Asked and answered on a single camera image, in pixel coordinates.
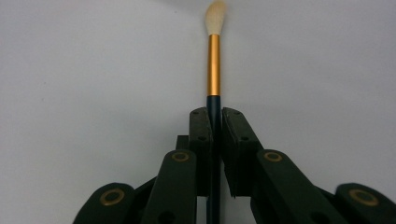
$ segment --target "black plastic linkage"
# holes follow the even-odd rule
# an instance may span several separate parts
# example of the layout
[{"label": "black plastic linkage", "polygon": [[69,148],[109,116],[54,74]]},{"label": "black plastic linkage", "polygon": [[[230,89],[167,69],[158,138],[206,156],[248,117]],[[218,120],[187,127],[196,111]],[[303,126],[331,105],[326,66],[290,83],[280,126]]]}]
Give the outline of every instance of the black plastic linkage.
[{"label": "black plastic linkage", "polygon": [[99,188],[79,210],[74,224],[124,224],[130,223],[133,210],[134,189],[126,184],[112,183]]},{"label": "black plastic linkage", "polygon": [[196,157],[189,150],[166,154],[141,223],[195,223]]},{"label": "black plastic linkage", "polygon": [[256,176],[279,223],[347,223],[284,153],[257,153]]},{"label": "black plastic linkage", "polygon": [[189,150],[197,156],[197,195],[208,196],[210,188],[210,162],[213,148],[213,134],[206,107],[190,112]]},{"label": "black plastic linkage", "polygon": [[396,204],[374,189],[343,184],[338,186],[334,199],[350,223],[396,223]]},{"label": "black plastic linkage", "polygon": [[254,161],[262,144],[245,116],[237,110],[222,109],[221,158],[230,192],[235,196],[250,196],[255,181]]}]

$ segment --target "brush bristles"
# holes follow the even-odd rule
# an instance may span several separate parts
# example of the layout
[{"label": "brush bristles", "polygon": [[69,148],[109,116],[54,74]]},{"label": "brush bristles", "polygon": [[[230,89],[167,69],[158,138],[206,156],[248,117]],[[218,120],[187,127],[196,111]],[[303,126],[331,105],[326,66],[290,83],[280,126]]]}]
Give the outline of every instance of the brush bristles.
[{"label": "brush bristles", "polygon": [[221,0],[213,2],[206,11],[205,24],[209,35],[220,35],[226,6]]}]

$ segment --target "dark blue handle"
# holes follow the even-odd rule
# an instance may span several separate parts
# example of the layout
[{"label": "dark blue handle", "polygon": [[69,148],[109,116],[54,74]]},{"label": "dark blue handle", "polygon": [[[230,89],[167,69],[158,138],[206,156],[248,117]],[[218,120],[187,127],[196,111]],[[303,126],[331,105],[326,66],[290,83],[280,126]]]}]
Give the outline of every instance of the dark blue handle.
[{"label": "dark blue handle", "polygon": [[220,221],[220,138],[221,138],[221,104],[220,96],[210,95],[206,98],[207,113],[209,116],[214,146],[212,150],[210,191],[206,205],[206,223],[219,224]]}]

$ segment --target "metal ferrule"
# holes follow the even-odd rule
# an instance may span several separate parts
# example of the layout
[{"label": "metal ferrule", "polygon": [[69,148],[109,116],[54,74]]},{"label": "metal ferrule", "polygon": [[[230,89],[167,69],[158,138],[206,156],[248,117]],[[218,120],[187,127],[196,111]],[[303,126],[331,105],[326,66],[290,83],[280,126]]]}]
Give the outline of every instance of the metal ferrule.
[{"label": "metal ferrule", "polygon": [[220,95],[220,36],[209,36],[207,95]]}]

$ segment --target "screw hole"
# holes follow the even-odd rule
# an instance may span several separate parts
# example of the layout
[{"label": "screw hole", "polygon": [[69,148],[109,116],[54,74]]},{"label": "screw hole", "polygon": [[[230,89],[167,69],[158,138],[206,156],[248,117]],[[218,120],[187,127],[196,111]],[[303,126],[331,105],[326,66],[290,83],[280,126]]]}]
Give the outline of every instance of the screw hole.
[{"label": "screw hole", "polygon": [[318,224],[329,224],[330,220],[326,215],[320,212],[313,212],[311,213],[311,219]]},{"label": "screw hole", "polygon": [[174,161],[187,161],[189,158],[189,154],[185,152],[176,152],[172,155],[172,159]]},{"label": "screw hole", "polygon": [[161,224],[172,224],[175,222],[175,215],[171,212],[162,212],[159,216],[158,216],[158,222]]}]

